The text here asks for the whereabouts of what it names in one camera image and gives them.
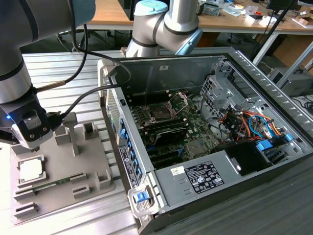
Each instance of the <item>white label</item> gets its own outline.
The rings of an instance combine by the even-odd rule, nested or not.
[[[179,166],[179,167],[176,167],[176,168],[172,168],[171,169],[171,172],[173,175],[179,175],[179,174],[182,174],[184,173],[184,167],[183,166]]]
[[[162,70],[168,70],[168,65],[160,66],[160,71],[162,71]]]

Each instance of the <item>blue latch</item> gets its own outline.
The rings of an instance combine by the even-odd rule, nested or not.
[[[293,140],[293,137],[291,136],[291,134],[286,134],[286,139],[288,141],[292,141]]]
[[[121,138],[124,138],[124,137],[125,137],[125,133],[126,133],[126,130],[125,130],[125,128],[123,128],[123,129],[121,130],[121,134],[120,134]]]
[[[139,192],[134,195],[134,199],[136,203],[143,202],[149,199],[149,195],[146,191]]]
[[[264,151],[273,147],[273,145],[268,140],[260,141],[257,144],[257,146],[261,151]]]

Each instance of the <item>orange wire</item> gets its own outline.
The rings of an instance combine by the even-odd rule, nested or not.
[[[263,118],[266,118],[266,119],[268,119],[268,120],[271,120],[269,117],[267,117],[267,116],[265,116],[265,115],[263,115],[263,114],[256,114],[256,113],[251,112],[251,111],[244,111],[243,113],[244,113],[244,114],[248,114],[248,115],[250,115],[250,116],[259,115],[259,116],[261,116],[261,117],[263,117]],[[274,124],[273,122],[272,122],[271,124],[272,124],[274,133],[277,134],[278,136],[281,136],[281,134],[280,134],[279,131],[277,130],[275,124]]]
[[[248,137],[251,137],[250,129],[249,129],[247,123],[246,123],[246,120],[244,119],[244,116],[241,115],[241,118],[243,119],[243,123],[244,123],[244,125],[245,125],[245,127],[246,127],[246,129],[248,131]]]

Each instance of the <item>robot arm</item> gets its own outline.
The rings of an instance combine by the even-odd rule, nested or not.
[[[95,0],[73,0],[76,25],[90,21]],[[22,58],[20,47],[71,27],[67,0],[0,0],[0,141],[33,149],[62,123],[46,113]]]
[[[126,57],[158,56],[158,45],[175,55],[189,54],[202,35],[198,28],[197,4],[198,0],[171,0],[168,10],[161,1],[139,1]]]

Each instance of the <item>gray floor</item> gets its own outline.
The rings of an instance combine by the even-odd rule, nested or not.
[[[97,31],[102,37],[102,40],[96,38],[93,35],[90,35],[89,38],[89,50],[119,50],[121,47],[126,47],[130,41],[131,36],[128,34],[128,30],[111,30],[108,33],[108,30],[105,31]],[[227,40],[231,38],[231,34],[229,33],[221,33],[215,42],[215,47],[234,47],[242,51],[246,56],[250,57],[252,51],[255,49],[257,42],[252,39],[252,34],[232,34],[233,39],[231,42]],[[79,43],[83,38],[83,33],[77,33],[77,42]],[[69,34],[62,36],[62,40],[67,49],[62,46],[56,36],[52,36],[50,38],[41,40],[31,45],[27,45],[22,47],[22,53],[48,53],[48,52],[68,52],[68,50],[72,50],[71,44],[71,36]],[[262,59],[262,62],[266,63],[268,66],[272,68],[285,67],[283,63],[281,63],[274,56],[265,56]],[[265,74],[270,72],[270,68],[266,65],[260,63],[259,68],[263,70]]]

